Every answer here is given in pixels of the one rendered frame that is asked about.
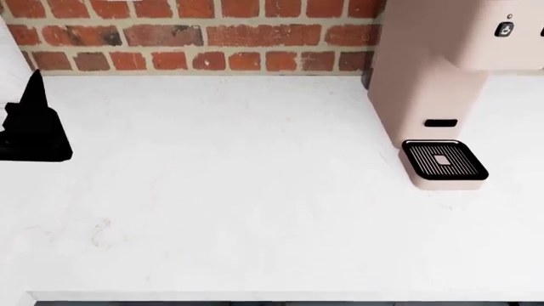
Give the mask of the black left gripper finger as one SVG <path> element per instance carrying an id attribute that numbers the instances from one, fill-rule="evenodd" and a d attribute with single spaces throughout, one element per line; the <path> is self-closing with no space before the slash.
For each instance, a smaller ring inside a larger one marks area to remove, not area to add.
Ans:
<path id="1" fill-rule="evenodd" d="M 48 109 L 48 100 L 43 83 L 43 76 L 39 70 L 33 71 L 25 91 L 16 106 L 21 109 Z"/>

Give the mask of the black ribbed drip tray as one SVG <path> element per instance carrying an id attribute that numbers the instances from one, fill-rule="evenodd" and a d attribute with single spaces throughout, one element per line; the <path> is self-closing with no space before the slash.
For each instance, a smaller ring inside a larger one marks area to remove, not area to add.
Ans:
<path id="1" fill-rule="evenodd" d="M 406 159 L 407 170 L 419 179 L 480 182 L 489 177 L 475 154 L 458 140 L 406 140 L 399 153 Z"/>

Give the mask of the beige coffee machine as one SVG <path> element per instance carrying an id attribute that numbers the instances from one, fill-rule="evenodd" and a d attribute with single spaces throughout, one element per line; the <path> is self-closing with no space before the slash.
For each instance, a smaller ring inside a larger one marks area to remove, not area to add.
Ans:
<path id="1" fill-rule="evenodd" d="M 410 181 L 423 190 L 476 190 L 485 181 L 416 178 L 406 140 L 457 137 L 494 71 L 544 69 L 544 0 L 387 0 L 368 97 Z M 513 22 L 509 37 L 495 37 Z"/>

